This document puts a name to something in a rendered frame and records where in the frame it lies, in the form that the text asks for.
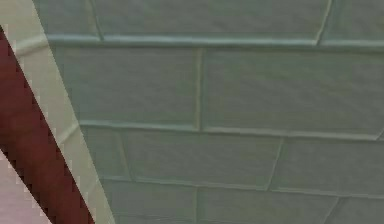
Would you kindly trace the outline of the dark red door frame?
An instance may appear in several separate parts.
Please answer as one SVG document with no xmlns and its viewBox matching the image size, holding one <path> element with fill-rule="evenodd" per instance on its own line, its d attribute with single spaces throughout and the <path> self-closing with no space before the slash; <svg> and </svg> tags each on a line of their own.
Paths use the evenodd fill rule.
<svg viewBox="0 0 384 224">
<path fill-rule="evenodd" d="M 52 224 L 95 224 L 1 27 L 0 149 Z"/>
</svg>

